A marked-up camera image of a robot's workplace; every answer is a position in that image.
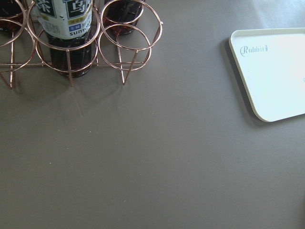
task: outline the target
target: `white label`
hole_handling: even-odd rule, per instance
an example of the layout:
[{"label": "white label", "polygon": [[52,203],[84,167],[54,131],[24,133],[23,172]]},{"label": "white label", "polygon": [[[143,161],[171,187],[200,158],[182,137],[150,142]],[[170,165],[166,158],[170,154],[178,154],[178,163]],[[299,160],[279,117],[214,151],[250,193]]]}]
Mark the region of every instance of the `white label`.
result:
[{"label": "white label", "polygon": [[39,22],[50,35],[73,39],[85,34],[91,25],[92,0],[35,0]]}]

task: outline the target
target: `copper wire bottle holder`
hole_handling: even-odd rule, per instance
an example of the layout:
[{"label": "copper wire bottle holder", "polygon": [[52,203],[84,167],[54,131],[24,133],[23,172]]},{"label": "copper wire bottle holder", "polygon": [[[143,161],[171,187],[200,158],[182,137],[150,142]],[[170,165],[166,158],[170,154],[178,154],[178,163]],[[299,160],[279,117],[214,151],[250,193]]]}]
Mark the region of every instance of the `copper wire bottle holder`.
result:
[{"label": "copper wire bottle holder", "polygon": [[[134,20],[128,21],[128,22],[112,21],[114,24],[105,27],[104,24],[103,24],[103,17],[104,17],[106,9],[109,7],[110,4],[112,4],[116,1],[121,1],[121,0],[109,1],[108,3],[106,3],[104,5],[104,7],[101,8],[100,11],[96,7],[95,1],[93,0],[92,12],[93,12],[93,16],[96,18],[96,31],[95,31],[94,35],[84,45],[81,45],[81,46],[78,46],[78,47],[72,47],[72,48],[58,47],[58,46],[51,45],[48,42],[41,39],[41,36],[44,33],[43,29],[39,32],[35,31],[35,27],[34,27],[34,24],[33,24],[33,22],[35,22],[35,20],[33,20],[32,17],[31,17],[31,11],[33,10],[33,8],[35,6],[35,2],[32,1],[30,6],[28,6],[26,0],[22,0],[23,5],[24,5],[24,7],[23,7],[23,5],[18,0],[15,0],[15,1],[18,3],[18,5],[20,6],[20,8],[22,10],[23,24],[20,24],[19,22],[15,22],[15,21],[13,21],[9,18],[1,18],[0,17],[1,21],[9,21],[9,22],[15,23],[15,24],[20,26],[20,30],[17,33],[12,32],[12,36],[11,36],[11,39],[9,41],[5,42],[4,44],[0,44],[0,48],[5,46],[5,45],[9,45],[9,44],[11,45],[10,62],[0,63],[0,66],[10,67],[9,70],[0,72],[0,78],[4,81],[4,83],[10,89],[14,88],[14,73],[22,67],[31,66],[31,65],[34,65],[34,66],[48,66],[48,67],[54,69],[57,72],[69,74],[69,80],[70,80],[70,85],[71,86],[74,86],[73,77],[72,77],[73,73],[78,72],[78,71],[82,71],[82,70],[86,69],[87,67],[89,67],[91,65],[96,65],[96,66],[108,65],[108,66],[111,66],[112,68],[117,69],[117,70],[120,71],[122,84],[125,85],[128,77],[129,77],[129,75],[132,71],[139,70],[147,64],[147,62],[149,61],[149,59],[151,57],[151,54],[152,54],[152,47],[159,41],[159,39],[162,35],[162,31],[163,31],[163,22],[160,20],[156,11],[150,5],[148,5],[146,2],[141,1],[141,0],[133,0],[133,1],[136,1],[136,2],[140,3],[141,8],[142,8],[141,13]],[[135,22],[136,20],[138,20],[142,16],[144,8],[148,8],[154,14],[155,18],[158,21],[158,25],[159,25],[158,29],[156,31],[156,34],[154,36],[154,39],[152,41],[149,41],[149,38],[145,35],[145,33],[142,30],[140,30],[139,28],[131,25],[131,23]],[[116,27],[116,26],[125,26],[125,27],[130,27],[130,28],[134,29],[135,32],[140,33],[145,38],[145,40],[147,42],[147,46],[144,47],[144,48],[131,48],[131,47],[121,45],[119,43],[119,36],[118,35],[115,36],[115,40],[114,40],[107,33],[108,29],[111,29],[111,28]],[[14,62],[14,41],[16,41],[16,39],[18,39],[24,31],[26,31],[31,37],[32,45],[33,45],[32,51],[31,51],[31,54],[30,54],[30,58],[27,61],[25,61],[23,63],[15,63]],[[101,37],[103,35],[112,44],[117,46],[117,55],[118,55],[117,56],[117,58],[118,58],[117,62],[108,61],[106,59],[105,55],[102,53]],[[94,51],[94,55],[93,55],[91,61],[86,66],[84,66],[80,69],[72,69],[71,68],[71,52],[75,51],[75,50],[85,48],[85,47],[87,47],[91,44],[95,45],[95,51]],[[67,70],[57,69],[54,66],[52,66],[52,63],[45,60],[43,52],[41,50],[42,45],[44,45],[44,46],[46,46],[50,49],[55,49],[55,50],[66,52],[68,69]],[[133,59],[130,62],[122,62],[121,49],[134,52]],[[146,54],[144,60],[141,61],[141,62],[137,62],[136,57],[137,57],[138,53],[143,52],[143,51],[147,51],[147,54]],[[41,62],[30,63],[30,61],[33,59],[35,54],[38,55]],[[98,54],[100,54],[100,56],[104,60],[105,64],[99,63]],[[2,73],[10,73],[10,82],[8,82],[3,77]]]}]

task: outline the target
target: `dark bottle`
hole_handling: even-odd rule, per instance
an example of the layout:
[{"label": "dark bottle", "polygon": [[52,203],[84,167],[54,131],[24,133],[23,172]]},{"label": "dark bottle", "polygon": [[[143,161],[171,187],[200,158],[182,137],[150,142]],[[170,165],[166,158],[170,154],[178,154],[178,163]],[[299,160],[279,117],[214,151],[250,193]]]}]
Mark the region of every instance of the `dark bottle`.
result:
[{"label": "dark bottle", "polygon": [[[107,8],[105,16],[103,17],[104,27],[115,24],[117,22],[129,22],[137,18],[143,6],[141,3],[132,0],[120,0],[116,1]],[[138,20],[130,23],[130,25],[136,26]],[[113,34],[126,35],[131,33],[134,29],[128,26],[115,26],[111,28]]]},{"label": "dark bottle", "polygon": [[[92,0],[35,0],[40,11],[39,22],[44,28],[49,44],[72,48],[84,45],[91,39]],[[91,44],[70,51],[71,69],[78,70],[92,60]],[[52,66],[58,70],[68,71],[66,51],[50,48]],[[90,66],[84,70],[72,72],[72,77],[86,74]],[[58,73],[69,76],[69,73]]]},{"label": "dark bottle", "polygon": [[[15,0],[0,0],[0,17],[22,24],[23,15],[20,6]],[[8,21],[0,21],[0,31],[16,31],[20,26]]]}]

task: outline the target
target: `wine rack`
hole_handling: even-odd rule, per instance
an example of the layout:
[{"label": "wine rack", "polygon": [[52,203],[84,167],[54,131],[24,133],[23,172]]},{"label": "wine rack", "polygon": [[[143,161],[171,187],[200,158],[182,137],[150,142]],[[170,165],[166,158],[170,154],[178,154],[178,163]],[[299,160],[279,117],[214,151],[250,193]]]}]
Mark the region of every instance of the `wine rack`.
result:
[{"label": "wine rack", "polygon": [[[57,72],[68,74],[68,76],[69,76],[68,78],[69,78],[71,87],[74,86],[74,78],[72,77],[72,74],[74,72],[82,71],[89,66],[96,66],[96,67],[110,66],[120,72],[120,78],[122,81],[122,85],[125,85],[131,72],[137,71],[147,64],[147,62],[149,61],[151,54],[152,54],[152,48],[159,41],[159,39],[162,35],[162,31],[163,31],[163,22],[160,20],[156,11],[149,4],[147,4],[146,2],[141,1],[141,0],[133,0],[133,1],[136,1],[142,5],[142,12],[144,11],[144,9],[150,10],[151,13],[154,15],[154,17],[156,18],[156,21],[158,23],[158,29],[157,29],[152,41],[150,41],[148,36],[142,30],[140,30],[138,27],[131,25],[132,22],[134,22],[134,21],[138,20],[140,17],[142,17],[142,12],[140,13],[140,15],[137,18],[135,18],[132,21],[129,21],[129,22],[116,22],[115,21],[115,23],[113,23],[112,25],[105,27],[103,24],[103,18],[104,18],[106,9],[114,2],[121,1],[121,0],[109,1],[102,7],[98,7],[97,4],[95,3],[95,1],[93,0],[92,1],[92,5],[93,5],[92,16],[93,16],[93,19],[94,19],[94,22],[96,25],[95,26],[96,30],[93,33],[92,38],[84,45],[81,45],[78,47],[73,47],[73,48],[62,48],[62,47],[51,45],[48,42],[46,42],[44,39],[42,39],[41,36],[44,33],[43,29],[41,29],[39,32],[36,32],[37,26],[35,26],[35,25],[38,24],[38,22],[37,22],[37,19],[32,18],[32,16],[31,16],[31,12],[34,9],[35,2],[32,1],[31,4],[28,5],[26,0],[22,0],[22,3],[23,3],[23,5],[22,5],[18,0],[15,0],[15,1],[18,3],[18,5],[21,8],[22,15],[23,15],[23,23],[21,24],[19,22],[15,22],[11,18],[0,17],[0,21],[7,21],[9,23],[14,23],[20,27],[20,29],[18,31],[11,33],[11,37],[8,41],[6,41],[4,43],[0,43],[0,49],[4,46],[10,46],[10,53],[9,53],[10,61],[0,63],[1,67],[8,68],[8,70],[2,70],[2,69],[0,70],[0,78],[10,89],[13,89],[15,87],[16,71],[18,71],[19,69],[21,69],[23,67],[27,67],[27,66],[34,66],[34,67],[48,66],[49,68],[51,68]],[[131,29],[134,30],[134,32],[138,32],[145,39],[145,41],[147,43],[146,47],[132,48],[132,47],[127,47],[125,45],[122,45],[120,43],[120,36],[116,35],[115,37],[111,37],[109,35],[109,33],[107,32],[107,30],[115,28],[116,26],[130,27]],[[27,60],[25,60],[23,62],[15,62],[16,53],[14,50],[14,43],[17,39],[22,39],[20,37],[22,33],[26,33],[27,36],[30,37],[31,51],[30,51],[30,53],[28,53],[29,57],[27,58]],[[105,36],[106,39],[108,39],[108,41],[110,41],[113,45],[116,46],[116,50],[117,50],[116,55],[117,55],[118,61],[111,62],[111,61],[107,60],[107,58],[105,57],[105,54],[102,51],[103,42],[101,42],[103,36]],[[94,51],[93,51],[91,61],[86,66],[83,66],[80,69],[72,69],[71,52],[85,48],[86,46],[89,46],[89,45],[94,45],[94,48],[93,48]],[[43,51],[41,48],[42,46],[46,46],[49,49],[55,49],[55,50],[66,52],[68,69],[67,70],[57,69],[52,65],[51,62],[47,61],[44,57],[44,54],[43,54]],[[128,61],[128,62],[122,61],[122,57],[121,57],[122,50],[133,53],[132,54],[133,58],[131,61]],[[143,61],[136,61],[136,58],[140,52],[147,52],[146,56]],[[35,55],[37,55],[39,57],[38,62],[32,61],[33,57]],[[6,79],[5,74],[9,74],[9,80]]]}]

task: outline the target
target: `white plastic tray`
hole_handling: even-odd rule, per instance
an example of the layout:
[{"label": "white plastic tray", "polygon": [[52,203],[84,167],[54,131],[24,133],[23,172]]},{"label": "white plastic tray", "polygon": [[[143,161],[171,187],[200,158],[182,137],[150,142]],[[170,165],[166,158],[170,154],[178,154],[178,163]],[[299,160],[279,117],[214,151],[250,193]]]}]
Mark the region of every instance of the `white plastic tray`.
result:
[{"label": "white plastic tray", "polygon": [[258,118],[305,114],[305,28],[235,31],[229,43]]}]

